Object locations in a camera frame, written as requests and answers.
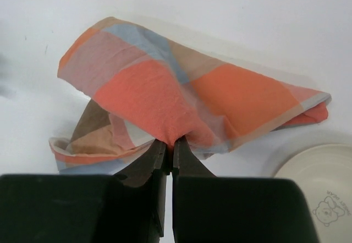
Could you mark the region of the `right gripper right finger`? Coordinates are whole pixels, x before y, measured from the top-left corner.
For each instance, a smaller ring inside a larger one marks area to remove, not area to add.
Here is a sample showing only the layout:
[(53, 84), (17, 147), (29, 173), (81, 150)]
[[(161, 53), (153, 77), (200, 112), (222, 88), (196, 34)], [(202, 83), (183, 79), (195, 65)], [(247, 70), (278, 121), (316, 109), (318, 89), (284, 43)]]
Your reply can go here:
[(173, 152), (176, 242), (318, 242), (305, 197), (288, 179), (217, 177), (185, 138)]

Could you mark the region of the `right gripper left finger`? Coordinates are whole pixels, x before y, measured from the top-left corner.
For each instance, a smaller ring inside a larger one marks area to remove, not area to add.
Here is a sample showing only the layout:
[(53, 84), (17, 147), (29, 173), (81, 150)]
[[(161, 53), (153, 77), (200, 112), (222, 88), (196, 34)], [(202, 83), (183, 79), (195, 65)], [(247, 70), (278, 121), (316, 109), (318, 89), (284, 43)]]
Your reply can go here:
[(113, 175), (1, 176), (1, 242), (159, 242), (165, 143)]

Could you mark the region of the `checkered orange blue cloth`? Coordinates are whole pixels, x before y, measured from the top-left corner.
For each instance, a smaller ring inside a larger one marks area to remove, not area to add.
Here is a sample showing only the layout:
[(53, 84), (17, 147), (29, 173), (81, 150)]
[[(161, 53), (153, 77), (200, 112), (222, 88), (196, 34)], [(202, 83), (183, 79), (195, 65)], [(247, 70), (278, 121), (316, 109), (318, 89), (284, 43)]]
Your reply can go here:
[(113, 174), (154, 140), (185, 137), (201, 159), (271, 131), (328, 118), (330, 94), (210, 57), (114, 17), (83, 32), (58, 77), (89, 97), (71, 138), (50, 148), (62, 174)]

